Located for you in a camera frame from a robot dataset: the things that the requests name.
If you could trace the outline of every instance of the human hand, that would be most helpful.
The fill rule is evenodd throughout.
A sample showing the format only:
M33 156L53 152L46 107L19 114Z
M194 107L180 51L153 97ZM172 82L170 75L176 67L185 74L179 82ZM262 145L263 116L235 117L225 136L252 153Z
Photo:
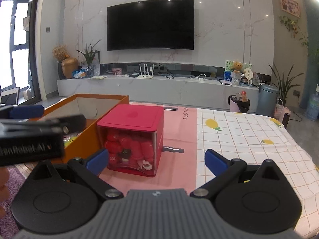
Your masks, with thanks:
M9 172L7 168L0 167L0 202L9 198L9 191L6 186L6 182L9 180ZM0 218L5 216L4 208L0 206Z

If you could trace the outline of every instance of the television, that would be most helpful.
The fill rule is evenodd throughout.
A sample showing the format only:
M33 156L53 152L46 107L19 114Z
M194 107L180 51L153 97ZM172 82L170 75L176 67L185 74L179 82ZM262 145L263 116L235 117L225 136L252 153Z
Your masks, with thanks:
M107 8L107 50L194 49L194 0L148 0Z

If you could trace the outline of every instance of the box lid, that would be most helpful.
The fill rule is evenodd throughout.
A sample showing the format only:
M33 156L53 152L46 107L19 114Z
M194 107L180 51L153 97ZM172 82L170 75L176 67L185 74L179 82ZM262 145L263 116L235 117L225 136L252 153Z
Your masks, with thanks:
M164 114L160 106L119 104L99 122L98 126L154 132Z

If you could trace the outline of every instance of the gold vase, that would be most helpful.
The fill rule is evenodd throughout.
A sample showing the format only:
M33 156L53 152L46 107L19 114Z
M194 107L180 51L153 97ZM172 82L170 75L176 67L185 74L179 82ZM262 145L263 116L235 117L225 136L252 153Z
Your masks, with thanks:
M66 78L72 78L72 72L79 66L79 62L76 58L70 57L62 61L62 71Z

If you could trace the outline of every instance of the potted plant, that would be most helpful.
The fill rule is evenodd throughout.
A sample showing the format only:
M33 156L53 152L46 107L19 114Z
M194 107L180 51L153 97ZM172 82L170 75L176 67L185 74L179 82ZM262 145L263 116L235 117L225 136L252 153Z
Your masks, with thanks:
M95 54L97 52L97 50L93 51L93 48L95 47L96 44L98 44L102 39L100 39L98 42L96 42L93 46L91 44L89 44L89 47L87 47L87 44L85 43L85 50L84 52L81 52L79 50L77 50L78 52L82 53L86 62L87 62L87 69L86 69L86 73L87 73L87 77L91 78L94 75L94 71L92 68L92 61L95 57Z
M59 78L60 80L65 79L65 75L63 74L62 71L62 61L66 58L69 58L69 54L66 50L66 46L64 45L59 45L56 46L53 50L52 50L53 56L57 59L57 63L58 63L58 74L59 74Z
M290 73L291 73L291 71L292 71L292 69L293 69L293 65L292 65L292 67L290 68L290 71L289 71L289 73L288 73L288 76L287 76L287 78L285 79L284 73L282 72L282 75L280 76L280 74L279 74L279 72L278 72L278 69L277 69L277 67L276 67L275 64L273 64L273 65L274 65L273 68L271 67L270 64L268 64L268 65L269 65L270 68L272 69L272 72L274 73L274 76L275 76L275 78L276 78L276 80L277 80L277 84L274 84L274 83L272 83L272 84L274 84L274 85L279 89L279 99L281 99L281 100L283 101L283 104L284 104L284 106L285 106L285 104L286 104L286 97L287 97L287 94L288 94L289 90L290 90L292 87L300 86L300 84L291 84L291 82L292 82L296 77L303 75L304 72L303 72L303 73L300 73L300 74L298 74L298 75L296 75L296 76L293 76L293 77L291 77L291 78L289 79Z

